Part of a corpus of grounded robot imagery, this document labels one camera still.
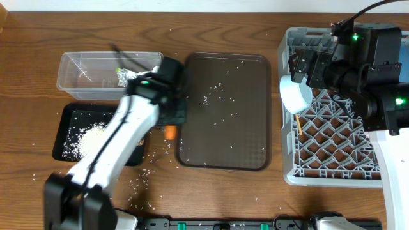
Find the yellow green snack wrapper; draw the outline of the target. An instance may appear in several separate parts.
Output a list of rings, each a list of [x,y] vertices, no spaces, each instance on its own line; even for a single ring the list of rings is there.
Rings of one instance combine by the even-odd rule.
[[[126,68],[117,68],[118,86],[127,87],[128,81],[137,78],[137,73]]]

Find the brown food piece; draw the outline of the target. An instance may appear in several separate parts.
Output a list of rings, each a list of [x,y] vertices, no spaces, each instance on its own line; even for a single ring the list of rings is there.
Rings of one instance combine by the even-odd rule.
[[[144,138],[142,138],[139,142],[138,142],[138,146],[142,146],[144,144]]]

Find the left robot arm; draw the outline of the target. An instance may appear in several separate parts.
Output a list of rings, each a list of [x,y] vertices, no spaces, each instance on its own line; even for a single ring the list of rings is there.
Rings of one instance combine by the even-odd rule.
[[[183,63],[163,57],[150,70],[115,44],[122,69],[143,69],[130,79],[102,140],[66,175],[52,173],[44,186],[45,229],[136,229],[138,218],[115,208],[117,179],[139,141],[155,126],[187,120],[187,73]]]

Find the orange carrot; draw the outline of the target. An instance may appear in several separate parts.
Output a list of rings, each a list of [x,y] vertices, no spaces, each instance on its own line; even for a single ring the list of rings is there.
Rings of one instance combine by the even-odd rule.
[[[176,125],[167,125],[164,127],[164,138],[167,140],[173,140],[177,134]]]

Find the white napkin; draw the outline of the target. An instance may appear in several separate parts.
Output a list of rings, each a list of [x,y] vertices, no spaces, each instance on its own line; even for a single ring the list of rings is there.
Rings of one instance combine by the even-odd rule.
[[[148,71],[144,71],[144,72],[138,72],[137,76],[143,76],[146,75],[148,73],[157,73],[159,70],[159,66],[154,66],[152,70],[148,70]]]

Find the light blue rice bowl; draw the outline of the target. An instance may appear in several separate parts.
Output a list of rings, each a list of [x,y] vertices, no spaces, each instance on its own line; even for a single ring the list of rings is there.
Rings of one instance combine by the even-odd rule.
[[[284,75],[279,81],[279,91],[282,103],[288,112],[296,114],[308,109],[313,101],[312,89],[303,78],[301,83],[291,80],[291,75]]]

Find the light blue cup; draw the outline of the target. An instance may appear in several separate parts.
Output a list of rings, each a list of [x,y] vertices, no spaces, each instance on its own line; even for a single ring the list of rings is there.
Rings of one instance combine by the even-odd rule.
[[[401,47],[399,51],[399,62],[402,64],[399,80],[401,82],[408,82],[409,81],[408,31],[402,32]]]

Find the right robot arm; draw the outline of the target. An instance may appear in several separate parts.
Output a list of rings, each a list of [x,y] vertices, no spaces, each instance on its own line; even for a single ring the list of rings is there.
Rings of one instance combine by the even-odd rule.
[[[291,81],[328,89],[353,102],[380,166],[388,229],[408,229],[408,83],[399,80],[402,31],[354,20],[374,3],[333,23],[333,52],[303,48],[288,58]]]

